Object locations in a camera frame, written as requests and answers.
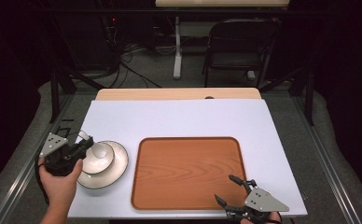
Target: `chair backrest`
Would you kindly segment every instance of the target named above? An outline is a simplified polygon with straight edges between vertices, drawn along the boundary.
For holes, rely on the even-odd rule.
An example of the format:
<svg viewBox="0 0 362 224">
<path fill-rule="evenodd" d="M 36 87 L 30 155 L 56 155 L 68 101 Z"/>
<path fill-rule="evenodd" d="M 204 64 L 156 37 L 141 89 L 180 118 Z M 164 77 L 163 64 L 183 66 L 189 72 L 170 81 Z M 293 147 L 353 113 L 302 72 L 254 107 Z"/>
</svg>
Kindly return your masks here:
<svg viewBox="0 0 362 224">
<path fill-rule="evenodd" d="M 210 31 L 211 51 L 257 51 L 267 47 L 279 26 L 275 21 L 232 19 L 217 23 Z"/>
</svg>

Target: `chair seat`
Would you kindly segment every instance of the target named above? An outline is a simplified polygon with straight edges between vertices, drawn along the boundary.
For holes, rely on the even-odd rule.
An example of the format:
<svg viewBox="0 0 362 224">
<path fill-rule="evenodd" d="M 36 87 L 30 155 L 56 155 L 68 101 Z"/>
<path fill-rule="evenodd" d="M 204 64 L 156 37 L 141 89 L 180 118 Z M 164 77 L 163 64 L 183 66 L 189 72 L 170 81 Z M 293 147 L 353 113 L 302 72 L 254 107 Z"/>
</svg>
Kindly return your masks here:
<svg viewBox="0 0 362 224">
<path fill-rule="evenodd" d="M 210 66 L 217 68 L 257 68 L 261 60 L 256 53 L 248 52 L 218 52 L 210 58 Z"/>
</svg>

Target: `wood grain surface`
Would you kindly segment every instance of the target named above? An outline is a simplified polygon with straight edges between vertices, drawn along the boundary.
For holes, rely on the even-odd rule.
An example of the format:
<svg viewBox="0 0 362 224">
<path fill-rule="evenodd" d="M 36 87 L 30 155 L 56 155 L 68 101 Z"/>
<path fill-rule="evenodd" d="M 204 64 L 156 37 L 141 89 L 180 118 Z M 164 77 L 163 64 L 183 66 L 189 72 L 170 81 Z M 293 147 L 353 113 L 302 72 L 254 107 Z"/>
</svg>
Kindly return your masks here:
<svg viewBox="0 0 362 224">
<path fill-rule="evenodd" d="M 222 209 L 243 205 L 245 189 L 229 175 L 246 179 L 239 143 L 232 137 L 146 138 L 140 143 L 132 190 L 139 210 Z"/>
</svg>

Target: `hand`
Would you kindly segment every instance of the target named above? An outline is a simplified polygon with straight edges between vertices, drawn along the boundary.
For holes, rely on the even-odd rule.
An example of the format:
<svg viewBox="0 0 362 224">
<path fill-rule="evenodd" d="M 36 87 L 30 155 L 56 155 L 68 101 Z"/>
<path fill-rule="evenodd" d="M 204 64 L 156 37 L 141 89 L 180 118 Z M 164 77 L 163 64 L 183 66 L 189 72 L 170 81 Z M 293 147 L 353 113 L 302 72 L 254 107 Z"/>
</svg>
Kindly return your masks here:
<svg viewBox="0 0 362 224">
<path fill-rule="evenodd" d="M 65 223 L 71 203 L 77 192 L 77 179 L 82 172 L 82 160 L 78 160 L 73 172 L 68 176 L 54 176 L 50 174 L 44 159 L 38 161 L 39 175 L 42 186 L 49 198 L 48 212 L 42 219 L 42 223 Z"/>
<path fill-rule="evenodd" d="M 268 219 L 281 222 L 280 215 L 277 212 L 271 212 L 268 216 Z M 242 219 L 240 221 L 240 224 L 253 224 L 253 223 L 247 219 Z"/>
</svg>

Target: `wooden desk top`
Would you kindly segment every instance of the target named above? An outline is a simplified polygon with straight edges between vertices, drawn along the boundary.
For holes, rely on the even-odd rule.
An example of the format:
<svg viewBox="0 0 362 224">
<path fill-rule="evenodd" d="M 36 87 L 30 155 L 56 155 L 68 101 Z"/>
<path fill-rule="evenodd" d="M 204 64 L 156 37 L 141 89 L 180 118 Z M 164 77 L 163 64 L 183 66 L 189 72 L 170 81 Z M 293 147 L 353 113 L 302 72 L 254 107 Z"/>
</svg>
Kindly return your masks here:
<svg viewBox="0 0 362 224">
<path fill-rule="evenodd" d="M 102 89 L 96 100 L 261 99 L 256 88 Z"/>
<path fill-rule="evenodd" d="M 156 0 L 157 7 L 287 7 L 289 0 Z"/>
</svg>

